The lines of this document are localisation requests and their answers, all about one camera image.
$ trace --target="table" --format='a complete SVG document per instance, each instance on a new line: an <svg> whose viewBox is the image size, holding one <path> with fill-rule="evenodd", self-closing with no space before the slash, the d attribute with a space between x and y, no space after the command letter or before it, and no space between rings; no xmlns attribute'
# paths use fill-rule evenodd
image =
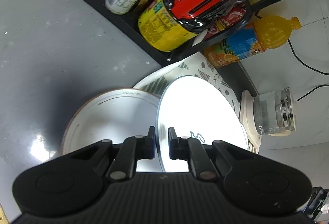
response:
<svg viewBox="0 0 329 224"><path fill-rule="evenodd" d="M0 0L0 158L22 171L58 155L86 101L159 68L83 0Z"/></svg>

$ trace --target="yellow label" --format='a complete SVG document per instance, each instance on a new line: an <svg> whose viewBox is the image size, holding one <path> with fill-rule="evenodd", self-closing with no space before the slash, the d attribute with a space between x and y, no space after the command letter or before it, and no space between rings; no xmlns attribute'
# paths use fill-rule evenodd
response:
<svg viewBox="0 0 329 224"><path fill-rule="evenodd" d="M187 31L169 14L163 0L155 0L140 15L139 31L154 48L170 52L197 34Z"/></svg>

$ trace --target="ribbed black surface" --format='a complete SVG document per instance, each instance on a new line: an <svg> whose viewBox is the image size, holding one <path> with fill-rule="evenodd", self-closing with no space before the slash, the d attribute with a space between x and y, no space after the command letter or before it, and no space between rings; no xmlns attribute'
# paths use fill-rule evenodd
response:
<svg viewBox="0 0 329 224"><path fill-rule="evenodd" d="M62 218L23 214L15 224L193 224L312 223L302 213L282 218L253 216L231 205L214 183L197 181L190 173L136 173L110 185L91 207Z"/></svg>

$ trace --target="orange juice bottle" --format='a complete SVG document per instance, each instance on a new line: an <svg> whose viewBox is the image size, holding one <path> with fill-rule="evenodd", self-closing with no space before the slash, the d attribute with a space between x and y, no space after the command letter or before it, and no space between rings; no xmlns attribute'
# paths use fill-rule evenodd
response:
<svg viewBox="0 0 329 224"><path fill-rule="evenodd" d="M287 20L279 16L265 16L226 39L209 46L204 55L215 67L247 58L266 49L275 49L289 39L292 30L301 28L297 17Z"/></svg>

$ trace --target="black cable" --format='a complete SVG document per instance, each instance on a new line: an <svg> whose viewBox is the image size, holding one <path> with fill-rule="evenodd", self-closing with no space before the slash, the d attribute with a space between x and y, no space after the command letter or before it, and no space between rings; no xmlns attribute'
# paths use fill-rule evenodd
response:
<svg viewBox="0 0 329 224"><path fill-rule="evenodd" d="M259 13L259 11L255 13L255 16L256 16L257 18L261 19L262 17L259 16L258 13ZM315 72L318 72L318 73L320 73L320 74L322 74L322 75L329 75L329 73L322 72L322 71L320 71L320 70L317 70L317 69L315 69L315 68L313 68L313 67L310 67L309 65L305 64L305 63L304 63L302 60L300 60L300 58L296 55L296 53L295 53L295 51L294 51L294 49L293 49L293 47L292 47L292 44L291 44L290 39L288 39L288 43L289 43L289 45L290 45L290 49L291 49L291 51L292 51L292 54L294 55L294 57L295 57L295 58L296 58L296 59L297 59L302 65L304 65L304 66L306 66L307 68L309 68L309 69L311 69L311 70L313 70L313 71L315 71ZM296 102L300 101L301 99L303 99L304 97L306 97L307 95L309 95L310 93L314 92L316 89L318 89L318 88L320 88L320 87L329 87L329 85L327 85L327 84L323 84L323 85L319 85L319 86L315 87L315 88L312 89L310 92L308 92L308 93L306 93L305 95L303 95L303 96L301 96L300 98L298 98L298 99L296 100Z"/></svg>
<svg viewBox="0 0 329 224"><path fill-rule="evenodd" d="M296 100L296 102L300 101L301 99L303 99L304 97L306 97L307 95L309 95L310 93L314 92L317 88L321 88L321 87L329 87L328 84L323 84L323 85L319 85L319 86L316 86L313 90L311 90L310 92L306 93L305 95L301 96L300 98L298 98Z"/></svg>

